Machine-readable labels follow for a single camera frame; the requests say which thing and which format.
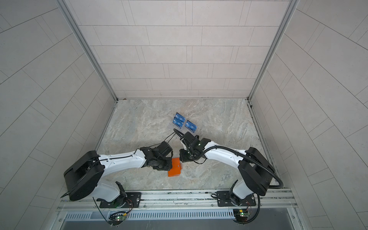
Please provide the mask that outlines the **orange card holder wallet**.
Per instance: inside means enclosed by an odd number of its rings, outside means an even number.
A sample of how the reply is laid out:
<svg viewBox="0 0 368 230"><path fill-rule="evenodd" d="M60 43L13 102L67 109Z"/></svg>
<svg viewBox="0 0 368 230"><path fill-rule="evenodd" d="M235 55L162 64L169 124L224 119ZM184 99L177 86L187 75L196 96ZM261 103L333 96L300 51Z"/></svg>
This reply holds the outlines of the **orange card holder wallet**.
<svg viewBox="0 0 368 230"><path fill-rule="evenodd" d="M172 158L172 168L168 171L168 177L175 177L181 174L182 164L180 158Z"/></svg>

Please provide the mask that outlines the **clear acrylic card display stand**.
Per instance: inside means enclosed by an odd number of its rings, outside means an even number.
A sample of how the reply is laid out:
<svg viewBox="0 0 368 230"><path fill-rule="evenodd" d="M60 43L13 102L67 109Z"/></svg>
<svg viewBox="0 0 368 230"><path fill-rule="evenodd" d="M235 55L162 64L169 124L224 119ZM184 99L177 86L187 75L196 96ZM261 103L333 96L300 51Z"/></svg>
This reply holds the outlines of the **clear acrylic card display stand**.
<svg viewBox="0 0 368 230"><path fill-rule="evenodd" d="M197 130L197 125L195 125L194 123L192 123L190 120L186 119L184 116L180 115L179 113L175 114L175 116L173 117L172 122L179 129L185 127L186 129L188 129L193 134Z"/></svg>

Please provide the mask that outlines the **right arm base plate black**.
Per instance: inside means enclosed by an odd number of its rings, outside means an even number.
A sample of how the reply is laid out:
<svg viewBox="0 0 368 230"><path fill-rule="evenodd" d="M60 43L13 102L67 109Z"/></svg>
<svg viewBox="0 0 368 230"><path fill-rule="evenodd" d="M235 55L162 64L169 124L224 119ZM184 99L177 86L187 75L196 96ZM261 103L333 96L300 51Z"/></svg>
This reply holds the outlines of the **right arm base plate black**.
<svg viewBox="0 0 368 230"><path fill-rule="evenodd" d="M255 197L253 194L248 195L244 199L240 199L230 191L217 191L211 195L217 200L219 207L246 207L256 206Z"/></svg>

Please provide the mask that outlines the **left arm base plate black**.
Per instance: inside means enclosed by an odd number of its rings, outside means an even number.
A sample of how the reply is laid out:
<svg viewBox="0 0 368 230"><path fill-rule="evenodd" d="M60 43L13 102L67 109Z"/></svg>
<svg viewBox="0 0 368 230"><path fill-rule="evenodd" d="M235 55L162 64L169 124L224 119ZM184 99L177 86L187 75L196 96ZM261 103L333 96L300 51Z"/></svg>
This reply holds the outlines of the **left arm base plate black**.
<svg viewBox="0 0 368 230"><path fill-rule="evenodd" d="M103 209L138 208L141 195L141 192L126 192L125 195L120 195L112 202L107 202L101 198L98 198L97 202L100 202L99 208Z"/></svg>

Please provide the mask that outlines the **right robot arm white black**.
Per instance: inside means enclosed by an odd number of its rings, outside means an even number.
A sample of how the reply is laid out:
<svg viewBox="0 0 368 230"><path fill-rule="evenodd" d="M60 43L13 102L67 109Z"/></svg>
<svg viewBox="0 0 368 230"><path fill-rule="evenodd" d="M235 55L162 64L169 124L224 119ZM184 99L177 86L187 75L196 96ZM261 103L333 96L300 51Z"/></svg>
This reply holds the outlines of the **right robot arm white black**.
<svg viewBox="0 0 368 230"><path fill-rule="evenodd" d="M240 206L251 194L258 197L265 196L268 189L281 189L284 187L282 180L276 175L274 167L256 148L248 150L237 150L220 146L210 139L199 139L190 132L182 133L175 129L182 142L183 149L180 150L181 162L196 162L201 158L205 160L216 160L233 168L237 168L242 176L231 187L227 202Z"/></svg>

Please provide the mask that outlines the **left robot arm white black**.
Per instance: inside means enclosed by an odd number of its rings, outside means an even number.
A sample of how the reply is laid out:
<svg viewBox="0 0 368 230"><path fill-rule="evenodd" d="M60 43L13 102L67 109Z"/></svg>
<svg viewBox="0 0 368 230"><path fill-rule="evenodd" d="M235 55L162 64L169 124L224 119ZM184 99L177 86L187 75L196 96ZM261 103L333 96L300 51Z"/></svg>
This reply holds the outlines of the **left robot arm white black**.
<svg viewBox="0 0 368 230"><path fill-rule="evenodd" d="M132 152L115 155L99 155L91 150L80 157L64 172L67 192L71 201L87 196L113 202L123 196L120 182L111 183L105 176L131 168L151 167L157 171L172 169L173 149L163 141L157 147L141 147Z"/></svg>

